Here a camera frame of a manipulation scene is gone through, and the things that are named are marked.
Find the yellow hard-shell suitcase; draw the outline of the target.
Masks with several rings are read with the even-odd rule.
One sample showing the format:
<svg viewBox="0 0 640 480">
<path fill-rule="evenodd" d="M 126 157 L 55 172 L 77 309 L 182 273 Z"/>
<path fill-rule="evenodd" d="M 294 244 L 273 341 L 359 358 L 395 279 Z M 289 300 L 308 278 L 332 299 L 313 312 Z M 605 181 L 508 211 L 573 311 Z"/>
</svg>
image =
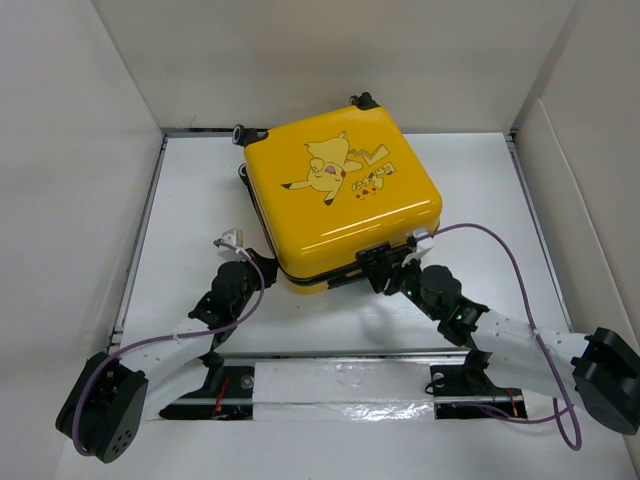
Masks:
<svg viewBox="0 0 640 480">
<path fill-rule="evenodd" d="M 371 260 L 402 263 L 412 232 L 440 225 L 442 197 L 388 111 L 363 92 L 348 106 L 270 128 L 238 124 L 241 177 L 269 248 L 302 292 L 366 279 Z"/>
</svg>

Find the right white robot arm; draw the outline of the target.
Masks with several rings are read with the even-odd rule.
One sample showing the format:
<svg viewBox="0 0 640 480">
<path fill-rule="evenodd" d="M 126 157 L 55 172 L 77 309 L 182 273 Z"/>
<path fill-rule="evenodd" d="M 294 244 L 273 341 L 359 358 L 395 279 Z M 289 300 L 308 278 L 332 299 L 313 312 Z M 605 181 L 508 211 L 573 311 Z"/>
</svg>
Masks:
<svg viewBox="0 0 640 480">
<path fill-rule="evenodd" d="M 615 331 L 592 334 L 535 328 L 476 303 L 442 265 L 412 260 L 365 271 L 375 292 L 403 294 L 450 343 L 470 350 L 462 381 L 474 393 L 490 387 L 567 399 L 608 429 L 639 430 L 639 356 Z"/>
</svg>

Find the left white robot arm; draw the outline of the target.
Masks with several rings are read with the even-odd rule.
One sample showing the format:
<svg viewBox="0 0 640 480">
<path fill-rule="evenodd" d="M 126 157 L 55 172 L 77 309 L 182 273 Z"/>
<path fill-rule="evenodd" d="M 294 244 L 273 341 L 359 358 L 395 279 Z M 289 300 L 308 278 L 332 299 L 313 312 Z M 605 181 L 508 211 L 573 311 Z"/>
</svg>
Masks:
<svg viewBox="0 0 640 480">
<path fill-rule="evenodd" d="M 111 463 L 131 445 L 146 414 L 194 390 L 205 397 L 220 390 L 215 351 L 257 310 L 278 272 L 276 260 L 253 249 L 233 251 L 238 259 L 218 268 L 172 333 L 86 360 L 55 421 L 79 455 Z"/>
</svg>

